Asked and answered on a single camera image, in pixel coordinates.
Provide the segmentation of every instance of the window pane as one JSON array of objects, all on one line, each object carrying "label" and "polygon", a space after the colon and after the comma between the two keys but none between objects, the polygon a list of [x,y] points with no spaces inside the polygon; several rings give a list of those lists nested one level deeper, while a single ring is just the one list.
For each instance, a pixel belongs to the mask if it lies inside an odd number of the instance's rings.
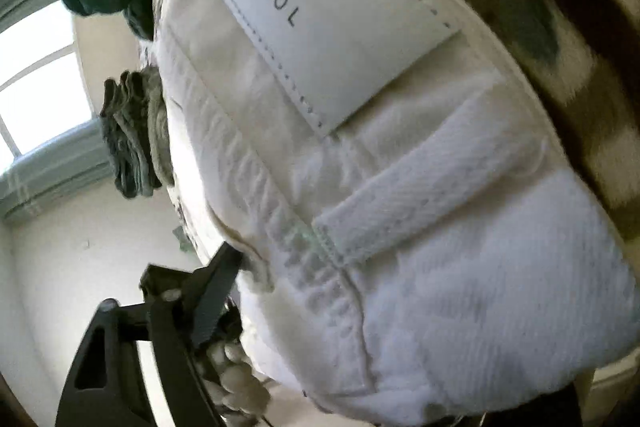
[{"label": "window pane", "polygon": [[9,146],[0,138],[0,174],[6,171],[7,167],[14,162],[14,155]]},{"label": "window pane", "polygon": [[22,154],[91,118],[76,54],[0,92],[0,116]]},{"label": "window pane", "polygon": [[73,40],[71,14],[62,1],[15,23],[0,33],[0,85]]}]

